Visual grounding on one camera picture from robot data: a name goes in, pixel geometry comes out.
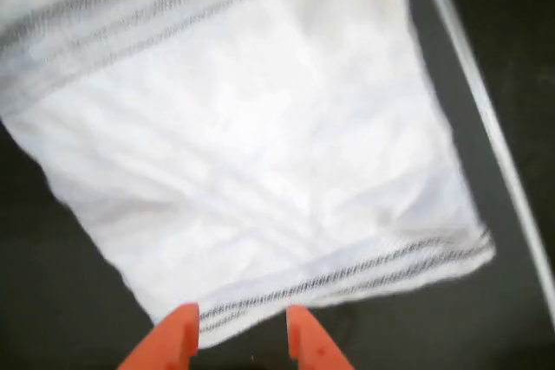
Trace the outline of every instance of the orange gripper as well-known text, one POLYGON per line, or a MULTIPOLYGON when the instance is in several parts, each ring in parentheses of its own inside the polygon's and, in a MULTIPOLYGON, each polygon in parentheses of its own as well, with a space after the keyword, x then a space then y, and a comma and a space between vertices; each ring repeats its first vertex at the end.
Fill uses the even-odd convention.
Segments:
POLYGON ((336 343, 305 307, 287 308, 289 355, 299 370, 351 370, 336 343))
MULTIPOLYGON (((133 350, 118 370, 189 370, 199 349, 199 306, 173 311, 133 350)), ((289 355, 299 370, 352 370, 336 343, 305 307, 287 308, 289 355)))
POLYGON ((118 370, 189 370, 199 349, 199 305, 183 305, 139 343, 118 370))

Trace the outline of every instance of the white fabric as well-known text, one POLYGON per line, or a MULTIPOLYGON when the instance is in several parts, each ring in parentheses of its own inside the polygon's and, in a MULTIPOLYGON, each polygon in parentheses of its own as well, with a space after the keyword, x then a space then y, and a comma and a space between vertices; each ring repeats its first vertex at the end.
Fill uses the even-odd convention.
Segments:
MULTIPOLYGON (((139 2, 6 49, 4 76, 139 2)), ((238 0, 10 108, 43 73, 202 2, 4 90, 4 124, 155 321, 199 302, 209 347, 291 303, 412 289, 492 257, 406 0, 238 0)))

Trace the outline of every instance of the dark floor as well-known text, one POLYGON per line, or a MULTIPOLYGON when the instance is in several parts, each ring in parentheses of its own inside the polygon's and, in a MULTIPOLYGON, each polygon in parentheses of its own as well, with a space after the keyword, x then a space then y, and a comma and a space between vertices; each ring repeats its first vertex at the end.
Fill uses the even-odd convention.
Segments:
MULTIPOLYGON (((555 368, 529 252, 472 96, 430 0, 411 0, 428 69, 498 246, 475 274, 316 312, 357 369, 555 368)), ((0 134, 0 368, 115 368, 151 323, 41 173, 0 134)), ((193 368, 295 368, 279 315, 193 368)))

